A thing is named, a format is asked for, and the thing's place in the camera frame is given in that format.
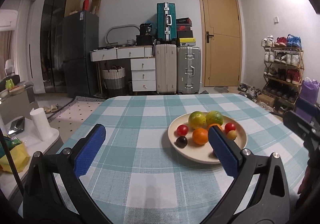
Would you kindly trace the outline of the person's right hand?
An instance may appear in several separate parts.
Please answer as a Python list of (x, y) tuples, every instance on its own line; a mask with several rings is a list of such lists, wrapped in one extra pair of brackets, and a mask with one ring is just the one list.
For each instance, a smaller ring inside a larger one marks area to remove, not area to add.
[(307, 166), (307, 168), (305, 170), (304, 178), (303, 178), (302, 183), (300, 184), (299, 189), (298, 189), (298, 194), (303, 193), (304, 190), (307, 189), (308, 180), (309, 180), (309, 177), (310, 177), (310, 171), (311, 171), (311, 168), (309, 166)]

